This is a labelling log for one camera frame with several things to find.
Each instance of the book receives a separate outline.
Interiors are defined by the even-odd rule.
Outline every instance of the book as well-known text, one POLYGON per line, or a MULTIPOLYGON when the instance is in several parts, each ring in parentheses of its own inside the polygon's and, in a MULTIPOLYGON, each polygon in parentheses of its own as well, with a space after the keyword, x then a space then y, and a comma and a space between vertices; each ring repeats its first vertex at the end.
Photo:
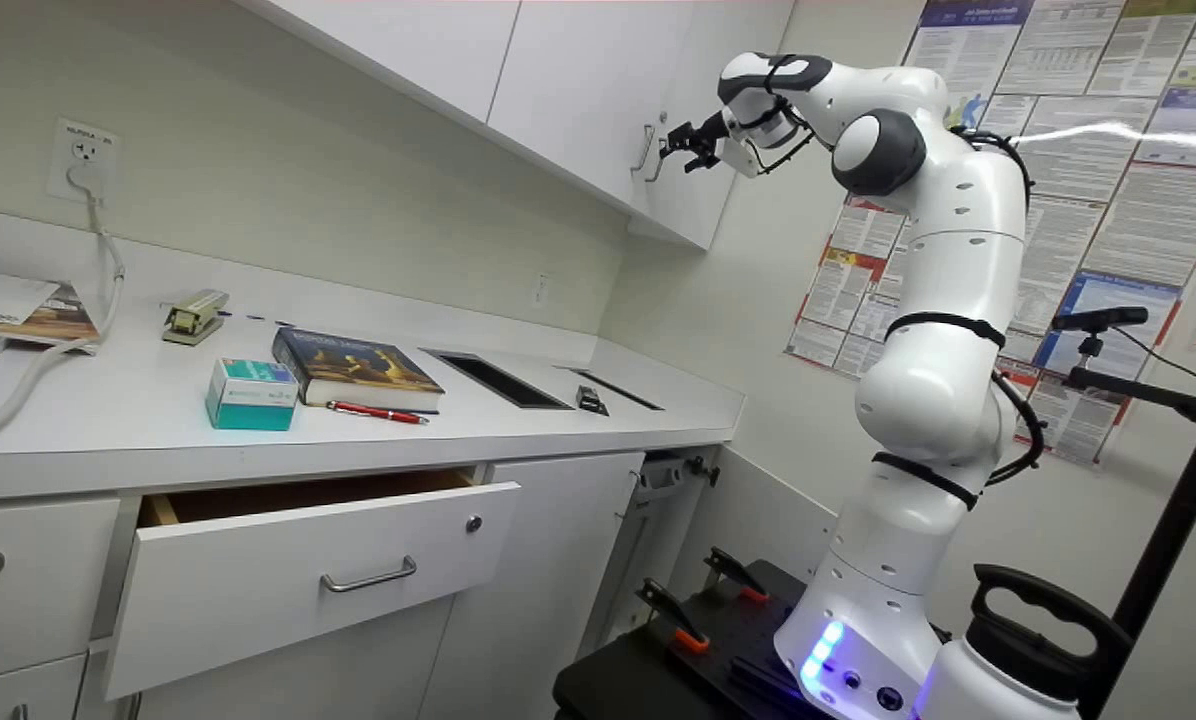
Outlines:
POLYGON ((299 378, 305 405, 438 413, 446 387, 397 346, 326 338, 284 325, 272 357, 299 378))
POLYGON ((89 318, 74 285, 0 278, 0 342, 10 346, 99 346, 99 329, 89 318))

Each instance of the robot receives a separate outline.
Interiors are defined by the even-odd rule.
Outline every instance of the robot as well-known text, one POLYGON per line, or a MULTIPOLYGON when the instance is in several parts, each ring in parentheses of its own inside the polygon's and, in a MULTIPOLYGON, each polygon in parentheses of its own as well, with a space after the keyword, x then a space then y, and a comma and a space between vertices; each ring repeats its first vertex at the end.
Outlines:
POLYGON ((855 393, 883 452, 778 634, 809 705, 911 717, 946 649, 923 612, 942 558, 977 498, 1039 456, 996 468, 1025 413, 996 380, 996 357, 1021 285, 1030 172, 1007 146, 948 131, 946 79, 923 70, 743 53, 725 70, 720 101, 725 111, 675 130, 663 152, 766 177, 818 136, 852 195, 911 221, 899 319, 855 393))

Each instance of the cabinet door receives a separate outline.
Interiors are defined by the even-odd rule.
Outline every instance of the cabinet door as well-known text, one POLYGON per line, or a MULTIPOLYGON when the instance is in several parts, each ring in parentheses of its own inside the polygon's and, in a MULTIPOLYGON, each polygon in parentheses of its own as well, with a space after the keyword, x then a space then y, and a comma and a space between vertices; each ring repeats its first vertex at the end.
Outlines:
POLYGON ((526 0, 487 126, 620 204, 696 0, 526 0))
POLYGON ((246 0, 386 79, 483 119, 519 0, 246 0))
MULTIPOLYGON (((709 119, 720 107, 720 70, 740 53, 778 53, 791 10, 795 0, 696 0, 659 131, 709 119)), ((725 166, 684 177, 684 156, 673 156, 657 179, 644 184, 644 217, 688 246, 713 249, 734 184, 735 172, 725 166)))
POLYGON ((554 720, 644 456, 502 464, 519 484, 494 586, 458 601, 423 720, 554 720))
POLYGON ((450 606, 163 686, 139 700, 139 720, 417 720, 450 606))
POLYGON ((74 656, 0 678, 0 720, 68 720, 80 671, 83 661, 74 656))

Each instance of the countertop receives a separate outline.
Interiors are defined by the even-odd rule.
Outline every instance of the countertop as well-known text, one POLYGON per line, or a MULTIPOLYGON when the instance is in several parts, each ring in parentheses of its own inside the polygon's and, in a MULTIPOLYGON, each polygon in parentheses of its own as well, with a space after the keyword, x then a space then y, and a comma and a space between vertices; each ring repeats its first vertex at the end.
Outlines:
MULTIPOLYGON (((0 500, 693 450, 725 445, 740 426, 734 393, 595 338, 143 246, 119 249, 130 285, 119 288, 113 338, 96 357, 53 369, 0 433, 0 500), (196 288, 227 288, 232 319, 201 350, 163 346, 170 301, 196 288), (402 346, 446 386, 441 416, 387 426, 299 408, 291 433, 217 433, 203 416, 214 364, 219 357, 272 357, 277 319, 402 346), (600 386, 607 416, 528 413, 450 369, 434 350, 478 354, 565 405, 590 386, 571 369, 590 369, 663 413, 600 386)), ((83 232, 0 217, 0 274, 68 278, 80 260, 93 260, 83 232)), ((0 354, 0 398, 26 364, 29 354, 0 354)))

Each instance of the teal box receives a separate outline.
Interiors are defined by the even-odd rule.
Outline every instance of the teal box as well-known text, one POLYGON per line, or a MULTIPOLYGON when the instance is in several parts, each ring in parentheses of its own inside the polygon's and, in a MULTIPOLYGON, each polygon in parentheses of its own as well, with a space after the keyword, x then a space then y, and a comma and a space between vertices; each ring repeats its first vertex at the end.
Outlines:
POLYGON ((272 360, 219 360, 203 393, 214 428, 290 433, 296 405, 299 380, 272 360))

